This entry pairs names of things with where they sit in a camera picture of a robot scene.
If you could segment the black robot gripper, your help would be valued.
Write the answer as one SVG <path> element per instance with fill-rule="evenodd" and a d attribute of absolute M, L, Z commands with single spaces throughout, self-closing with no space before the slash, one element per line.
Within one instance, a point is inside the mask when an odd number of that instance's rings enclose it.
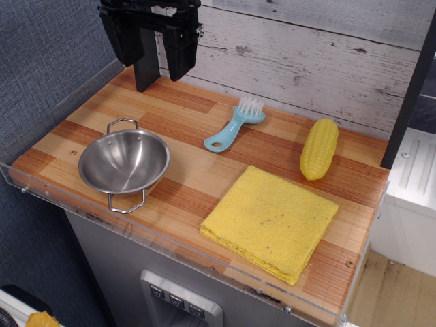
<path fill-rule="evenodd" d="M 171 81 L 195 67 L 200 1 L 101 1 L 100 18 L 117 59 L 129 67 L 144 56 L 139 28 L 163 33 Z"/>

